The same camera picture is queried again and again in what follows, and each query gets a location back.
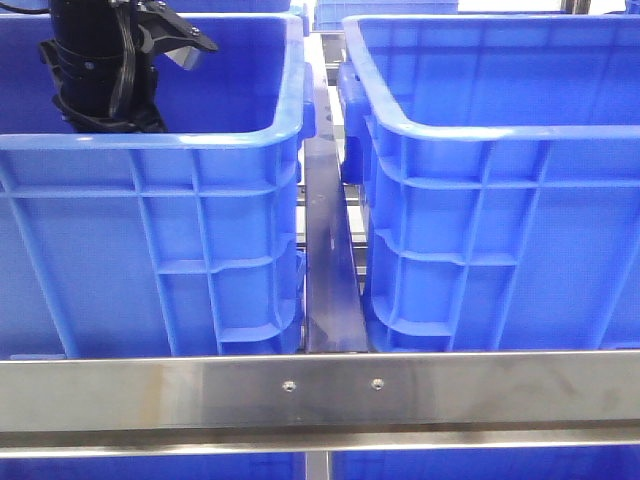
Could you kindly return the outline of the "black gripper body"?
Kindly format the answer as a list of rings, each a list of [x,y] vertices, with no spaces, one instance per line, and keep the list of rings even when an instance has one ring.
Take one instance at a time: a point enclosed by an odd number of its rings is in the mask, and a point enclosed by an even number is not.
[[[50,1],[53,38],[39,45],[55,106],[79,133],[165,133],[158,72],[139,51],[135,1]]]

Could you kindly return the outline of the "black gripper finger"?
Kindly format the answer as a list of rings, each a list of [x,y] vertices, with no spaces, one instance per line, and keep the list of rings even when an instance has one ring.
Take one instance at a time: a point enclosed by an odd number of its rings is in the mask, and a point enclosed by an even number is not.
[[[136,20],[141,34],[139,51],[155,58],[165,55],[184,70],[194,70],[204,53],[218,45],[165,1],[138,1]]]

